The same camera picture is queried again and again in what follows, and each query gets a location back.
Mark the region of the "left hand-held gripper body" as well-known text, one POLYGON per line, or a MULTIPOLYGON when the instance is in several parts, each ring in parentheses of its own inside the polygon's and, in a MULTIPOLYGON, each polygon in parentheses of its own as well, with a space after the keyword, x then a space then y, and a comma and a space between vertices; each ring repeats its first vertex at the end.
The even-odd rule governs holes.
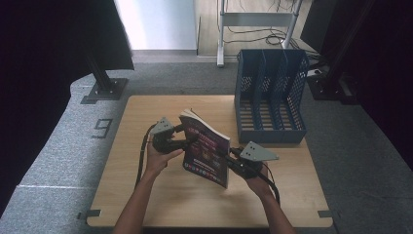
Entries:
POLYGON ((167 154, 174 150, 182 149, 185 139, 172 139, 172 136, 175 134, 174 127, 166 117, 162 117, 150 131, 153 146, 158 152, 167 154))

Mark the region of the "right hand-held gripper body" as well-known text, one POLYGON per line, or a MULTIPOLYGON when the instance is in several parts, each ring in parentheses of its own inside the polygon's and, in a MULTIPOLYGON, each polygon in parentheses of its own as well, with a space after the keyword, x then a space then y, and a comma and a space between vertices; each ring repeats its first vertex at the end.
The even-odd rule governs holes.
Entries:
POLYGON ((259 176, 265 161, 279 159, 279 156, 276 153, 253 141, 250 141, 245 147, 243 147, 243 149, 244 150, 240 156, 235 156, 232 153, 232 158, 239 161, 240 166, 242 167, 239 171, 232 171, 238 176, 241 176, 243 179, 259 176))

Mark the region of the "purple paperback book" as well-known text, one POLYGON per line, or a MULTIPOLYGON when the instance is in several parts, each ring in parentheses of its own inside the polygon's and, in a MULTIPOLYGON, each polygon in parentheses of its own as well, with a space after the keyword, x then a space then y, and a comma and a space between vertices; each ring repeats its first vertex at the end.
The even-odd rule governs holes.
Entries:
POLYGON ((220 186, 228 187, 228 166, 225 157, 229 153, 230 138, 219 133, 192 109, 185 109, 179 119, 187 137, 198 135, 198 140, 186 150, 183 168, 220 186))

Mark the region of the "black metal stand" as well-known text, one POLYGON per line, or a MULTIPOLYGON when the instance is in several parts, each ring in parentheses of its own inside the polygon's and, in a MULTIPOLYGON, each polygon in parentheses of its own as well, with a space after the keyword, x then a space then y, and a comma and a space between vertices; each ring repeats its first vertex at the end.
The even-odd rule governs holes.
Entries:
POLYGON ((110 78, 99 66, 90 50, 86 50, 86 59, 95 79, 91 91, 83 97, 82 104, 96 104, 99 100, 119 100, 128 84, 127 78, 110 78))
POLYGON ((324 61, 328 70, 308 78, 316 100, 339 100, 343 94, 340 78, 346 55, 357 30, 358 0, 313 0, 301 33, 305 41, 324 61))

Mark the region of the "person's right hand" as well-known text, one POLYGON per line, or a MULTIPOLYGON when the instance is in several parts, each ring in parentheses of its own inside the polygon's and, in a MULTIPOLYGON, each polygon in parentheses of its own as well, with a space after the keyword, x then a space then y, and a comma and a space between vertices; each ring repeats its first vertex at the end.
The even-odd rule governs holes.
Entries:
POLYGON ((270 185, 261 177, 248 178, 245 182, 260 200, 275 199, 270 185))

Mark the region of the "dark curtain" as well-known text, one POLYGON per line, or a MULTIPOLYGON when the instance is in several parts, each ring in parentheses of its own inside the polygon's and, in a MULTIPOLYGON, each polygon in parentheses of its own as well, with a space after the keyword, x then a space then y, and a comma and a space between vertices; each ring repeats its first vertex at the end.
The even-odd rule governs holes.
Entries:
POLYGON ((0 215, 64 112, 71 84, 131 69, 115 0, 0 0, 0 215))
POLYGON ((358 0, 344 73, 356 98, 413 166, 413 0, 358 0))

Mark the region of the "person's left hand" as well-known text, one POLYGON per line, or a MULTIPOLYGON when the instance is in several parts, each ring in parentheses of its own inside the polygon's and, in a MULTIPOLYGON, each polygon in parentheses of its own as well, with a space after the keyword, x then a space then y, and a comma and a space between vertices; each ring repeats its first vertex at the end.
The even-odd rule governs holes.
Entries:
POLYGON ((164 154, 158 152, 151 140, 147 142, 147 162, 144 175, 156 177, 168 165, 169 160, 179 156, 184 152, 183 149, 177 149, 170 153, 164 154))

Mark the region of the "white metal desk frame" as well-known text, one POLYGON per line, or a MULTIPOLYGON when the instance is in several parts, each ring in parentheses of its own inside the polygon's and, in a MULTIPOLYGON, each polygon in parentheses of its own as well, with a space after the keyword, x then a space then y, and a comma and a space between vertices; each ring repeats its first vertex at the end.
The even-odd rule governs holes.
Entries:
POLYGON ((269 26, 285 27, 286 35, 282 40, 283 49, 288 49, 292 34, 299 17, 303 0, 293 0, 291 12, 281 13, 228 13, 225 11, 225 0, 221 0, 217 13, 219 29, 216 63, 223 67, 224 58, 224 27, 225 26, 269 26))

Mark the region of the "blue plastic file rack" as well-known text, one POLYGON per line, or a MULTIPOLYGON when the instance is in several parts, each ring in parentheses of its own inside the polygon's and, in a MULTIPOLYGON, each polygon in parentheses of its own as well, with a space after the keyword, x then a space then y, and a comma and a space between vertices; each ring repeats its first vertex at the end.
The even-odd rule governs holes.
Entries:
POLYGON ((300 104, 309 70, 303 50, 238 54, 235 109, 240 143, 299 143, 307 129, 300 104))

